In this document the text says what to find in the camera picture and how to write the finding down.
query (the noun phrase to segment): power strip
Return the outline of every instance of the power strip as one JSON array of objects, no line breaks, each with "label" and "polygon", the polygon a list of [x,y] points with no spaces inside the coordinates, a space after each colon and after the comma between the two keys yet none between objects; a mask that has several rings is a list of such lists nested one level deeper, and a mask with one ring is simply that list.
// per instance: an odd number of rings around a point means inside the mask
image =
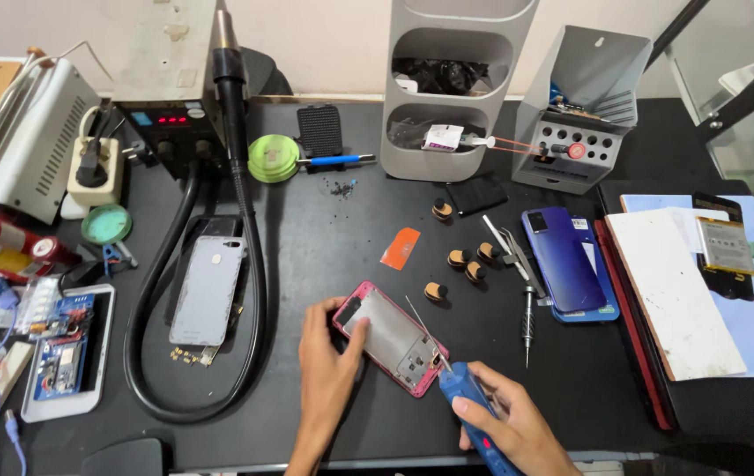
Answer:
[{"label": "power strip", "polygon": [[100,187],[89,188],[77,182],[77,168],[80,167],[80,159],[85,150],[83,141],[92,139],[92,137],[85,139],[77,137],[74,140],[74,150],[71,153],[71,171],[68,174],[68,193],[78,204],[87,207],[118,203],[121,199],[121,181],[124,176],[124,160],[119,155],[118,139],[101,139],[101,151],[108,155],[105,160],[102,158],[99,161],[107,172],[106,183]]}]

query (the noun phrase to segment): person's left hand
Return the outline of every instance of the person's left hand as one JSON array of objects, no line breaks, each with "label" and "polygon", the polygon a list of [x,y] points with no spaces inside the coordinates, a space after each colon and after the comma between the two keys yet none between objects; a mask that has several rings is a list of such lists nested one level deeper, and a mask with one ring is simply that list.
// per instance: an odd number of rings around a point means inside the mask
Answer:
[{"label": "person's left hand", "polygon": [[301,427],[297,431],[292,461],[316,461],[323,454],[353,390],[370,321],[360,319],[345,353],[336,352],[329,340],[327,312],[338,309],[345,299],[331,297],[314,304],[307,309],[303,320],[298,351],[301,358]]}]

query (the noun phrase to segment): green container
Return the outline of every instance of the green container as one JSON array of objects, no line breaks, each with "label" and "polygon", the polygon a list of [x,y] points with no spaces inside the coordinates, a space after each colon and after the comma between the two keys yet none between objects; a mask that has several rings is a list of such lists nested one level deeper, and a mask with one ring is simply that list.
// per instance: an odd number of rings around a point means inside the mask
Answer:
[{"label": "green container", "polygon": [[263,135],[247,147],[247,169],[253,178],[274,184],[282,182],[297,172],[301,150],[287,135]]},{"label": "green container", "polygon": [[89,212],[80,225],[80,232],[87,242],[96,245],[112,245],[124,240],[130,232],[133,220],[120,205],[101,205]]}]

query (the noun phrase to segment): person's right hand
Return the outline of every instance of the person's right hand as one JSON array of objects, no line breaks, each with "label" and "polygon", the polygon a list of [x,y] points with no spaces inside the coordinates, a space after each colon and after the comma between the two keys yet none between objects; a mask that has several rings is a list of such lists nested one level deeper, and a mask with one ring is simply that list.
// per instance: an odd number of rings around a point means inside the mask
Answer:
[{"label": "person's right hand", "polygon": [[[523,385],[494,372],[482,362],[470,362],[468,369],[493,396],[493,407],[500,419],[491,416],[481,405],[461,396],[454,397],[452,402],[453,411],[458,417],[487,433],[506,457],[527,476],[581,474],[553,436]],[[472,448],[464,426],[459,448]]]}]

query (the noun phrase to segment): hand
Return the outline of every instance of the hand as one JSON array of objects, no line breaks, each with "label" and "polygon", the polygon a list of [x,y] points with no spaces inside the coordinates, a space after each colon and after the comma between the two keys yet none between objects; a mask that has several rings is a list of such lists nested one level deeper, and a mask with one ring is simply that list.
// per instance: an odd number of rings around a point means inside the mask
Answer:
[{"label": "hand", "polygon": [[298,353],[301,358],[301,426],[287,475],[309,474],[329,445],[345,410],[353,379],[368,336],[368,319],[360,319],[345,353],[329,341],[327,312],[338,309],[344,297],[331,297],[307,309]]},{"label": "hand", "polygon": [[[468,369],[493,396],[492,404],[500,419],[491,416],[481,405],[461,396],[455,397],[452,402],[457,416],[488,434],[506,457],[527,476],[581,474],[553,436],[523,385],[494,372],[482,362],[470,362]],[[464,427],[459,437],[459,448],[472,448]]]}]

